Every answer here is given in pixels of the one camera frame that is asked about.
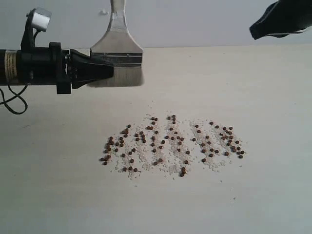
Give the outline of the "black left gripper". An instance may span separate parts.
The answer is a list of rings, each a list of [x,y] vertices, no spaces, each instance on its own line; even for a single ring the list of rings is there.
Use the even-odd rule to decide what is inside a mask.
[[[67,50],[62,50],[59,42],[51,42],[48,47],[33,47],[17,53],[17,78],[27,85],[54,85],[57,94],[71,94],[95,81],[112,78],[114,67],[100,59],[92,58],[77,50],[70,50],[69,77],[66,74]]]

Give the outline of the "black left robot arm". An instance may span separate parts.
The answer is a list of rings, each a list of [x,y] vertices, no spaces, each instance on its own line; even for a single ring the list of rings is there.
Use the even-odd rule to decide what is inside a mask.
[[[0,51],[0,84],[56,86],[57,94],[70,94],[88,83],[113,77],[114,67],[77,50],[63,50],[59,42],[48,47]]]

